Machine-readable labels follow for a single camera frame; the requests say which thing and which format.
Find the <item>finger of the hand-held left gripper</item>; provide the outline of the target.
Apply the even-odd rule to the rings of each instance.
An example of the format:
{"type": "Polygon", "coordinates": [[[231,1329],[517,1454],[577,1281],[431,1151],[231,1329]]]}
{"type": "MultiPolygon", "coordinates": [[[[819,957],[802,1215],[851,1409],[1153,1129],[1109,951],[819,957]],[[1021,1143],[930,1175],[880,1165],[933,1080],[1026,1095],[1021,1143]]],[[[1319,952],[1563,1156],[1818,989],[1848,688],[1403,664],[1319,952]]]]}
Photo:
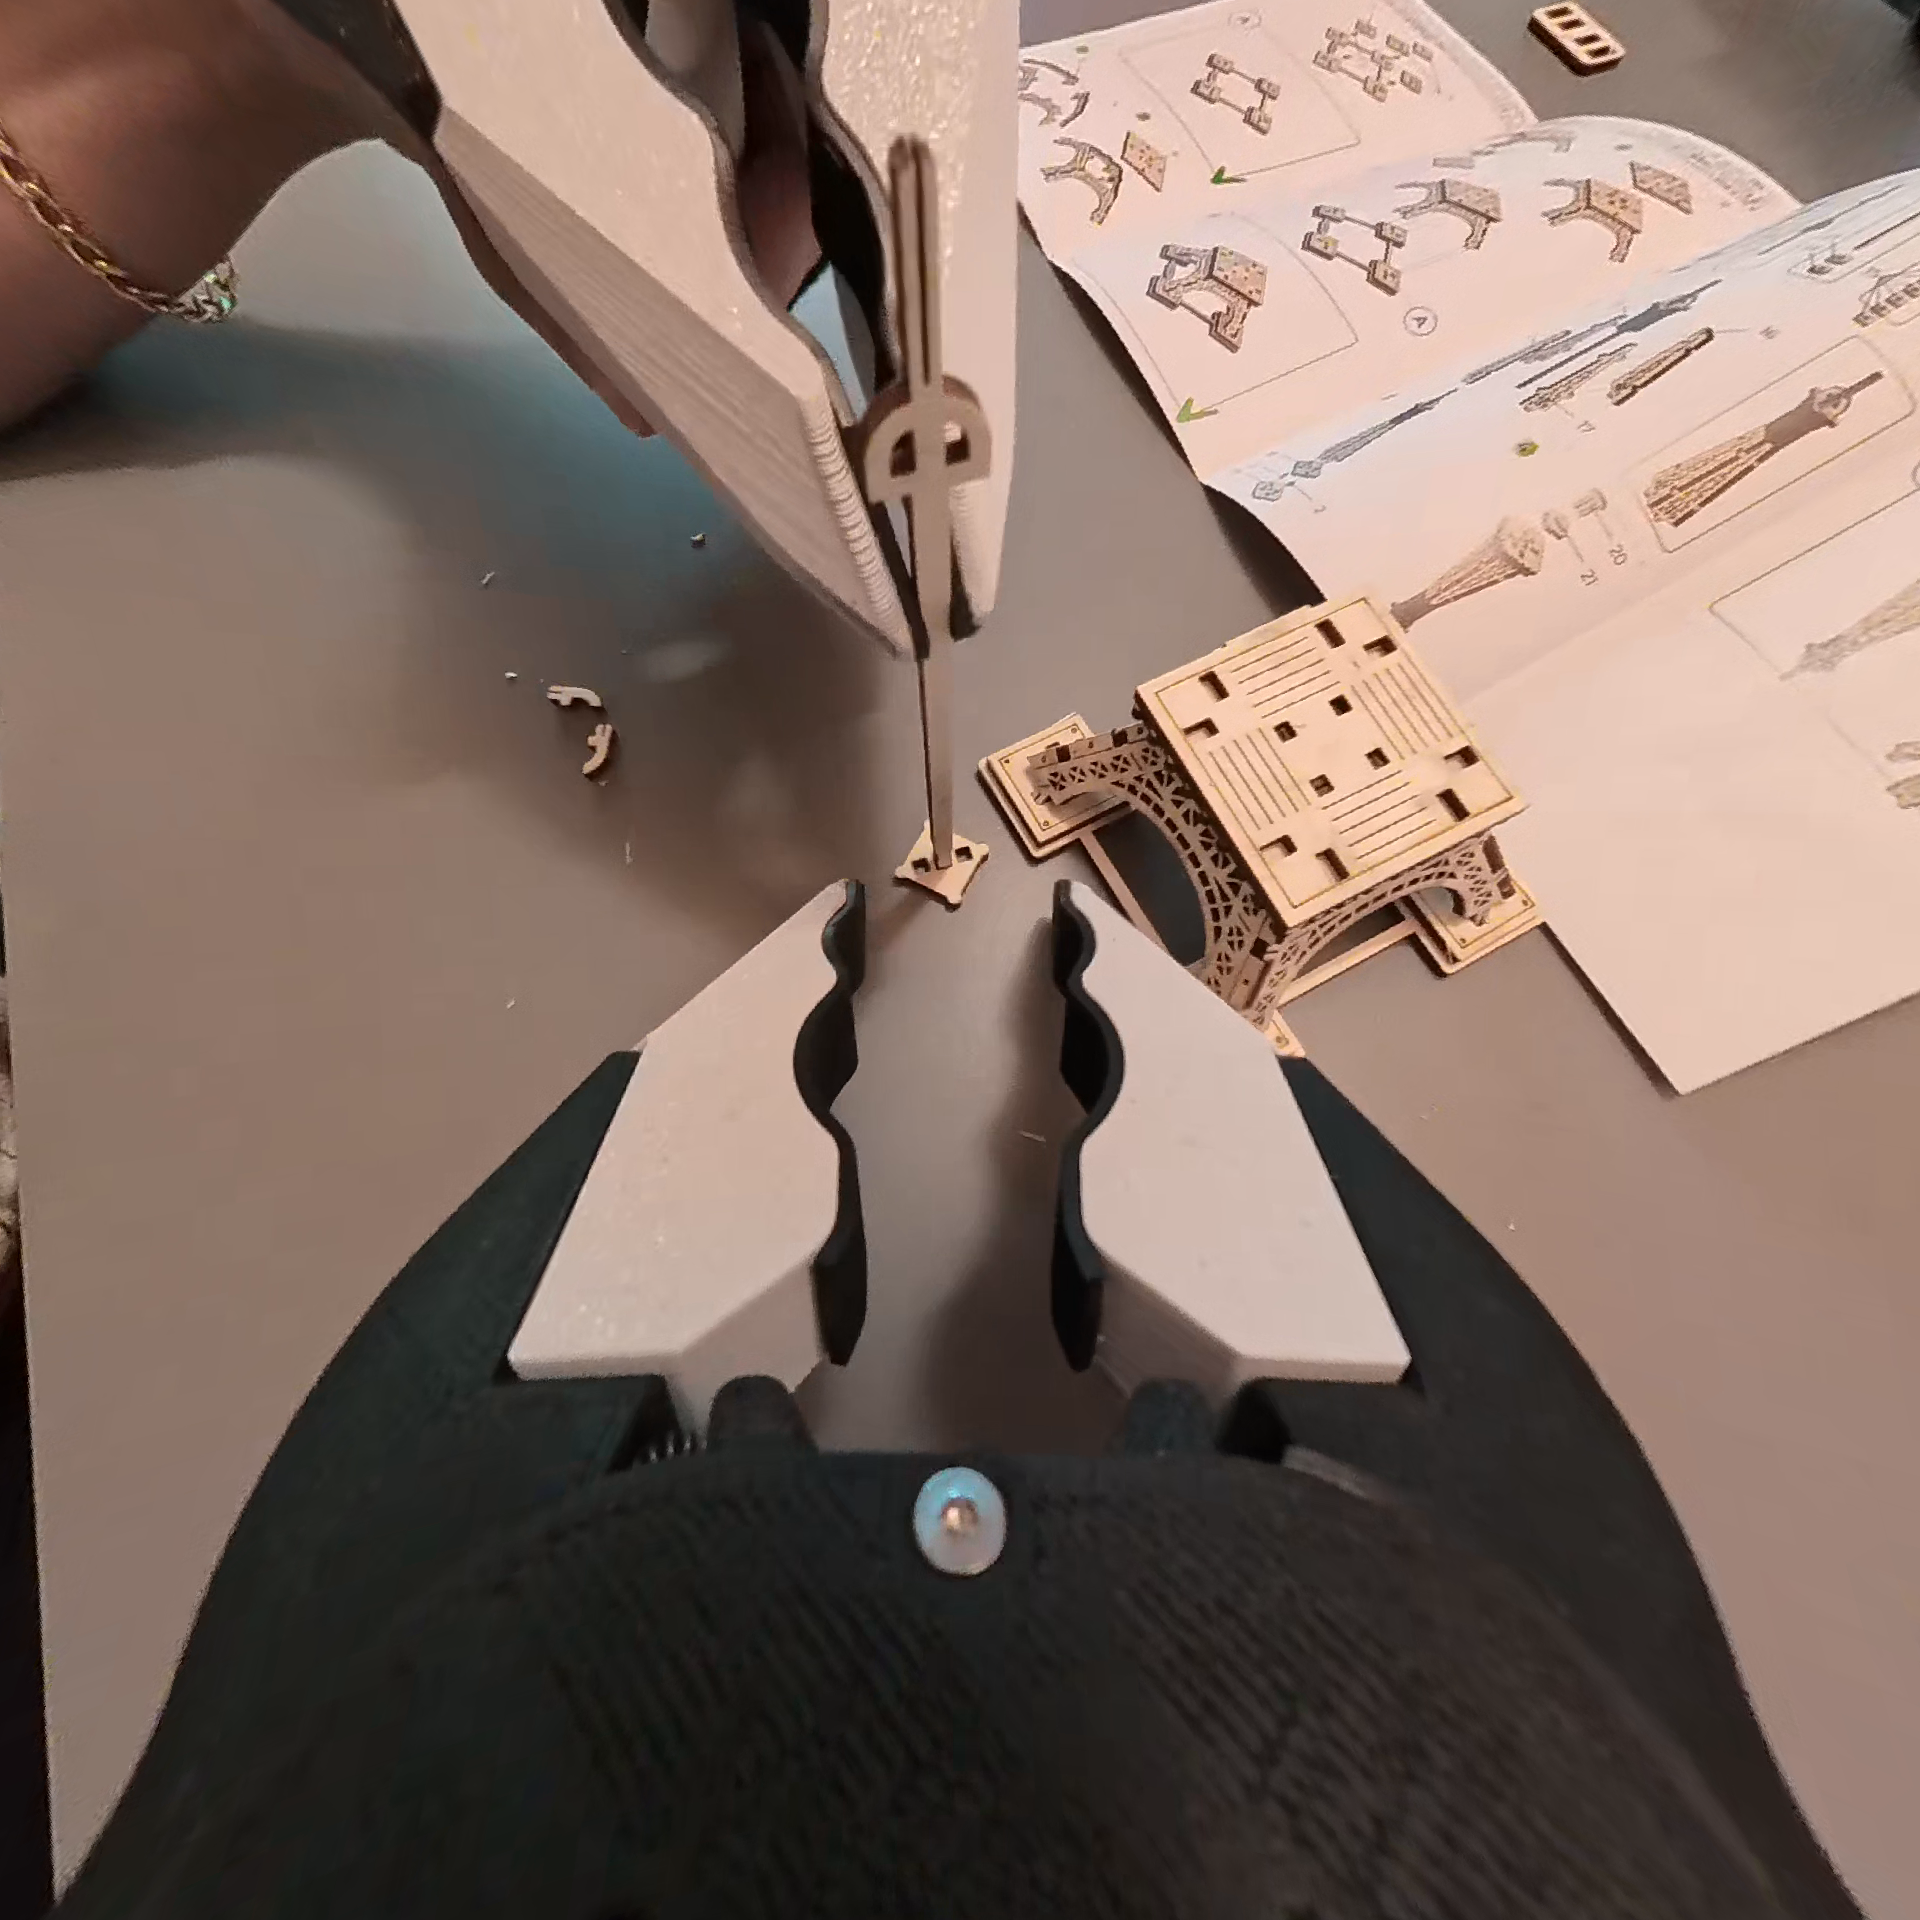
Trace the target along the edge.
{"type": "Polygon", "coordinates": [[[955,638],[993,611],[1017,439],[1019,7],[814,7],[814,222],[839,281],[850,428],[896,367],[889,151],[923,136],[938,188],[943,371],[978,400],[992,459],[951,494],[955,638]]]}
{"type": "Polygon", "coordinates": [[[438,91],[434,149],[494,252],[774,560],[910,653],[848,392],[753,270],[709,109],[610,5],[397,13],[438,91]]]}

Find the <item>wooden tower base model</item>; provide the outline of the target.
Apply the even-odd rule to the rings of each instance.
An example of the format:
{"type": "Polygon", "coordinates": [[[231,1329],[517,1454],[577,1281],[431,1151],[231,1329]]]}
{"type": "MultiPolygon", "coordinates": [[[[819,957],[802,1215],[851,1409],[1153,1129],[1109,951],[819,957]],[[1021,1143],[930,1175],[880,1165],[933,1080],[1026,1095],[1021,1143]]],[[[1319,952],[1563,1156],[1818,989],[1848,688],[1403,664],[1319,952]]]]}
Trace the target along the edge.
{"type": "Polygon", "coordinates": [[[1213,997],[1301,1057],[1285,1011],[1399,941],[1455,974],[1543,923],[1496,833],[1521,797],[1369,597],[1282,615],[978,763],[1032,859],[1080,847],[1137,929],[1105,851],[1141,820],[1176,857],[1213,997]]]}

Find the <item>grey desk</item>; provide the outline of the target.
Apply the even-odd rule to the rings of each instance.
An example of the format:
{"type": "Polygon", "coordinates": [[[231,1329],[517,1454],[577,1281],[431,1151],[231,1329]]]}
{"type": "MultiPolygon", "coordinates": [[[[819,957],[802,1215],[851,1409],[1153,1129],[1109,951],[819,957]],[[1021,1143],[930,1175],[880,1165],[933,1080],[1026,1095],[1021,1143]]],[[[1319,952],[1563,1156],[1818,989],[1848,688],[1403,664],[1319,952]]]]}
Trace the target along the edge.
{"type": "MultiPolygon", "coordinates": [[[[387,1276],[613,1047],[871,885],[871,1315],[848,1447],[1071,1448],[1045,1259],[1071,1104],[1048,872],[955,913],[904,662],[491,297],[381,145],[5,431],[5,910],[55,1876],[223,1535],[387,1276]],[[605,710],[555,708],[585,686],[605,710]],[[583,780],[585,735],[617,734],[583,780]]],[[[1915,1006],[1669,1095],[1545,935],[1312,995],[1312,1060],[1634,1427],[1810,1824],[1915,1915],[1915,1006]]]]}

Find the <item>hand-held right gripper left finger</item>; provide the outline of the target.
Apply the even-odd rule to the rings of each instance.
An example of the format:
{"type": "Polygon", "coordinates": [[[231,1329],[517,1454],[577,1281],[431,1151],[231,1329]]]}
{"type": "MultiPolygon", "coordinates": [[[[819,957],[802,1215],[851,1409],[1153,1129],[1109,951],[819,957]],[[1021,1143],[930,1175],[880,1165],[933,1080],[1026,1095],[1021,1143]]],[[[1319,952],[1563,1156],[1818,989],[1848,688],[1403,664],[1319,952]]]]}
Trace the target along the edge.
{"type": "Polygon", "coordinates": [[[869,1308],[857,1149],[865,889],[837,880],[637,1047],[506,1349],[521,1380],[658,1376],[686,1427],[722,1384],[846,1365],[869,1308]]]}

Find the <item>small square wooden piece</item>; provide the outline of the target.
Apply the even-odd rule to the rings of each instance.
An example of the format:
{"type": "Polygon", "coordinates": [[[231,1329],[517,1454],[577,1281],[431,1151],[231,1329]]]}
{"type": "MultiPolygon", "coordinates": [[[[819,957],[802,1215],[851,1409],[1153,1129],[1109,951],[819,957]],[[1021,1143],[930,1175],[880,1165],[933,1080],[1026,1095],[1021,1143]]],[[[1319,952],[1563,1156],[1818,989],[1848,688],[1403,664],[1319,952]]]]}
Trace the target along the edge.
{"type": "Polygon", "coordinates": [[[955,831],[951,836],[949,853],[951,859],[942,867],[935,859],[930,825],[925,825],[906,857],[896,867],[896,880],[938,897],[949,908],[958,908],[992,851],[984,843],[955,831]]]}

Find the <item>paper instruction sheet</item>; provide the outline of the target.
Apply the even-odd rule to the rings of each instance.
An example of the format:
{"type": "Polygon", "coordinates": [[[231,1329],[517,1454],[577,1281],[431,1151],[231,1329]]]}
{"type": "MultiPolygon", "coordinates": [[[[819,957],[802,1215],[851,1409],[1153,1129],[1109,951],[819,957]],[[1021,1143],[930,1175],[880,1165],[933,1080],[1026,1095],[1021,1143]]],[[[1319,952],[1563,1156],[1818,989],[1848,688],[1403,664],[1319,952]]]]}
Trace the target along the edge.
{"type": "Polygon", "coordinates": [[[1795,196],[1438,5],[1021,47],[1019,200],[1194,478],[1517,784],[1677,1092],[1915,995],[1915,132],[1795,196]]]}

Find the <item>person's left hand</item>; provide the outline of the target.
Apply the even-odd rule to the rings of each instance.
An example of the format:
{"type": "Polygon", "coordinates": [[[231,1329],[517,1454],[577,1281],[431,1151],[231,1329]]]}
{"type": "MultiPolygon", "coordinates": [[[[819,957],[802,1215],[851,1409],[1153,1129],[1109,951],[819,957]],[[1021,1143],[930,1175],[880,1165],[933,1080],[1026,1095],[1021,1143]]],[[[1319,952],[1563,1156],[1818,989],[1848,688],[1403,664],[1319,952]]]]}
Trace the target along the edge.
{"type": "Polygon", "coordinates": [[[133,270],[194,271],[312,157],[407,145],[368,28],[368,5],[5,5],[5,132],[133,270]]]}

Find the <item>small wooden ladder piece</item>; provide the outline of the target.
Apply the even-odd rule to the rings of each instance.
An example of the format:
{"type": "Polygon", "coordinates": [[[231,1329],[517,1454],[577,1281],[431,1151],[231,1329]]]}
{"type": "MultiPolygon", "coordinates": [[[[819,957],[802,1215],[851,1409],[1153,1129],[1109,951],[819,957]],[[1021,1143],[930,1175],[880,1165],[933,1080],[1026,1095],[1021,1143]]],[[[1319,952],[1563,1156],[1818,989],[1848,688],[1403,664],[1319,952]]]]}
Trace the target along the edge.
{"type": "Polygon", "coordinates": [[[1625,60],[1625,43],[1587,5],[1547,3],[1527,13],[1529,33],[1570,72],[1587,79],[1625,60]]]}

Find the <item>person's left forearm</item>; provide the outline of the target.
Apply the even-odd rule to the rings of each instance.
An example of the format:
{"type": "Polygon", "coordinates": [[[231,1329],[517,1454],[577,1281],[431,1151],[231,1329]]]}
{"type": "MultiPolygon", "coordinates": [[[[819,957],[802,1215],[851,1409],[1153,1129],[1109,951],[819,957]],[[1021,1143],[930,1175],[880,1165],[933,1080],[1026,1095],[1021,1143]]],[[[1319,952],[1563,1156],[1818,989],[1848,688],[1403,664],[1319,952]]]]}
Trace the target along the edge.
{"type": "Polygon", "coordinates": [[[152,320],[214,327],[237,309],[225,252],[194,271],[133,270],[123,248],[2,132],[2,428],[59,400],[115,345],[152,320]]]}

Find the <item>wooden tower spire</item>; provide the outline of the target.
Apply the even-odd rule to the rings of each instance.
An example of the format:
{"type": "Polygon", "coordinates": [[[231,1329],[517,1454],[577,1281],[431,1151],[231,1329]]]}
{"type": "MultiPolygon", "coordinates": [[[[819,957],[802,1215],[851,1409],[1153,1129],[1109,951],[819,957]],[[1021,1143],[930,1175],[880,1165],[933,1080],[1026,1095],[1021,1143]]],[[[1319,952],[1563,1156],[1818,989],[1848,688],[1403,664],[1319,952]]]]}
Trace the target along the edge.
{"type": "Polygon", "coordinates": [[[952,836],[952,492],[987,475],[992,431],[973,390],[943,371],[938,185],[925,136],[899,135],[887,165],[896,377],[862,420],[857,470],[869,505],[902,515],[925,825],[943,867],[952,836]]]}

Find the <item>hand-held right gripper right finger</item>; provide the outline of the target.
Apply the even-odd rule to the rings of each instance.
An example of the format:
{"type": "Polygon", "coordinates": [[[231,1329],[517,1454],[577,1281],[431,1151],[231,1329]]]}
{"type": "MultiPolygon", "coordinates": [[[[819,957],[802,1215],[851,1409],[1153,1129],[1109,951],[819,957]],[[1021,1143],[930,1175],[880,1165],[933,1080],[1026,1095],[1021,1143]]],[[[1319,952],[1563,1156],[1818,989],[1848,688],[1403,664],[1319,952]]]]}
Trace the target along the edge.
{"type": "Polygon", "coordinates": [[[1406,1336],[1272,1044],[1079,880],[1051,980],[1063,1141],[1048,1315],[1065,1360],[1128,1393],[1255,1380],[1393,1384],[1406,1336]]]}

